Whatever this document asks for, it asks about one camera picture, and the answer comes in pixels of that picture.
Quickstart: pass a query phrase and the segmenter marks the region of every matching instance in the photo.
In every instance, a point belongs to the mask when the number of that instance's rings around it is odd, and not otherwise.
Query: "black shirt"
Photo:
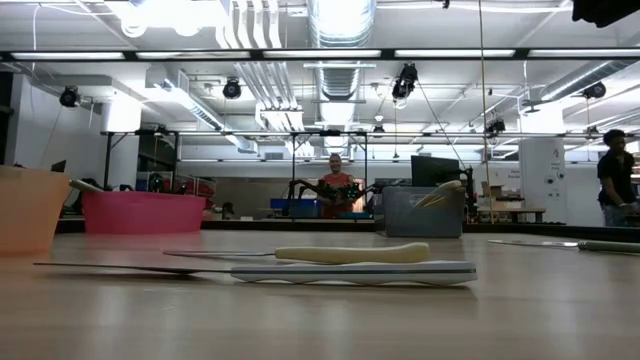
[[[613,181],[613,187],[616,189],[616,193],[618,193],[622,201],[625,203],[632,203],[636,201],[636,195],[631,189],[631,174],[633,172],[634,162],[633,155],[628,152],[624,153],[624,161],[622,165],[616,156],[610,152],[598,161],[598,179],[602,180],[611,178],[611,181]],[[600,190],[598,201],[604,205],[615,205],[615,203],[609,198],[609,195],[607,195],[604,188]]]

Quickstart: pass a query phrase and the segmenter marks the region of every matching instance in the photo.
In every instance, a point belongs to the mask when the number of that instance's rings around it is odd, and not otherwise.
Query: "red shirt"
[[[345,186],[349,186],[353,183],[351,176],[345,173],[340,173],[337,175],[327,174],[322,180],[324,180],[327,185],[330,185],[333,188],[341,188]],[[353,204],[340,204],[340,205],[322,205],[322,217],[323,218],[335,218],[340,216],[342,213],[353,212]]]

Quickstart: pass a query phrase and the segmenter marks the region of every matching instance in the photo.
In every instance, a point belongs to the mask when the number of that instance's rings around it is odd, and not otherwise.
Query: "computer monitor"
[[[64,169],[66,167],[67,167],[67,160],[58,161],[57,163],[51,165],[51,171],[64,172]]]
[[[460,180],[458,160],[430,156],[411,157],[411,184],[420,187],[435,187],[447,181]]]

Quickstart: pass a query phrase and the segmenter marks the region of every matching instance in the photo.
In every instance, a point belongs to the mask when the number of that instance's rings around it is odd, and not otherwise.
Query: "pink plastic tub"
[[[172,234],[200,231],[205,199],[148,192],[84,193],[89,234]]]

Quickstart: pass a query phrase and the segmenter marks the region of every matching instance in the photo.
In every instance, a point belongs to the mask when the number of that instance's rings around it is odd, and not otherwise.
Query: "knife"
[[[623,253],[640,253],[640,244],[635,243],[621,243],[612,241],[593,241],[582,240],[578,242],[569,241],[526,241],[526,240],[489,240],[494,244],[508,244],[508,245],[524,245],[524,246],[545,246],[545,247],[568,247],[578,248],[580,250],[587,251],[606,251],[606,252],[623,252]]]
[[[34,263],[33,265],[155,271],[177,275],[222,273],[229,274],[236,279],[250,283],[268,280],[281,280],[293,284],[306,284],[316,281],[346,281],[362,285],[381,285],[392,282],[417,282],[446,286],[478,279],[476,266],[469,261],[428,261],[414,264],[292,264],[284,266],[240,266],[230,269],[48,262]]]
[[[427,260],[429,258],[429,245],[426,243],[410,243],[402,246],[379,248],[282,247],[272,252],[167,250],[163,251],[163,254],[198,258],[275,256],[276,259],[314,261],[327,264],[353,264],[359,262],[401,264]]]

